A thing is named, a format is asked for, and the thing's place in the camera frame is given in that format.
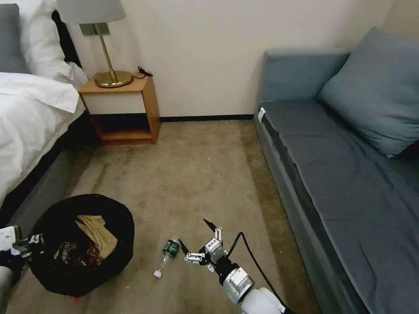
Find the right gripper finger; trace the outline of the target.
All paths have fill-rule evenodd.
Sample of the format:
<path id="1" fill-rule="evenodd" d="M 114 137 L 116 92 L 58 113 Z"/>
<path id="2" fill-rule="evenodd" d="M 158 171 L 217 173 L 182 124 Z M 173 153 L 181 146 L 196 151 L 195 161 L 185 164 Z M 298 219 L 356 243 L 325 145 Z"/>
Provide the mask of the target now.
<path id="1" fill-rule="evenodd" d="M 205 259 L 205 253 L 191 253 L 181 239 L 179 239 L 179 244 L 186 262 L 202 262 Z"/>
<path id="2" fill-rule="evenodd" d="M 222 242 L 222 227 L 217 227 L 214 223 L 203 219 L 207 226 L 214 232 L 214 238 L 219 242 Z"/>

